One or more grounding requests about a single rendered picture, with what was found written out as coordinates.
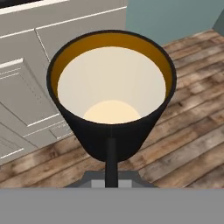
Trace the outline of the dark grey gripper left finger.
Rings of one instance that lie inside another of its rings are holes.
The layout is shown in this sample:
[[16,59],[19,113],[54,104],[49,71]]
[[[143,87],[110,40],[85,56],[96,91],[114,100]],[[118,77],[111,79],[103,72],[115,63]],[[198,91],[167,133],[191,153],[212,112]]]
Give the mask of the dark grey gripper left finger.
[[67,188],[104,188],[104,171],[86,171],[81,179],[68,185]]

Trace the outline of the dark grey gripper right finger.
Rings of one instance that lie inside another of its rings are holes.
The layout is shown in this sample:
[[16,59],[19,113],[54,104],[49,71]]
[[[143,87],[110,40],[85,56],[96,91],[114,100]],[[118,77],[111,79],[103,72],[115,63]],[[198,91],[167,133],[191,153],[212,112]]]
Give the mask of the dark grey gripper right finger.
[[119,171],[118,172],[119,188],[156,188],[155,185],[143,179],[137,171]]

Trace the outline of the grey drawer front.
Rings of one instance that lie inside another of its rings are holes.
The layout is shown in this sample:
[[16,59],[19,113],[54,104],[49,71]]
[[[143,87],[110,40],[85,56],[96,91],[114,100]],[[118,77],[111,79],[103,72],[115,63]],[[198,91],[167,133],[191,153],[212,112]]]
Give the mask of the grey drawer front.
[[0,62],[23,58],[32,67],[47,67],[49,60],[34,29],[0,37]]
[[57,11],[35,32],[47,60],[51,61],[63,45],[80,35],[99,30],[124,30],[126,10],[127,7],[122,6],[80,15],[71,11]]

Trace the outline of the grey cupboard door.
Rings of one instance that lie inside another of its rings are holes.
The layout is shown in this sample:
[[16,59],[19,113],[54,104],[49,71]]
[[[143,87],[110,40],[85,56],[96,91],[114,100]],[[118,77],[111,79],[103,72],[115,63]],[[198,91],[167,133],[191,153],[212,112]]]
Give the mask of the grey cupboard door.
[[20,158],[37,147],[0,123],[0,165]]
[[0,64],[0,122],[39,148],[72,134],[23,58]]

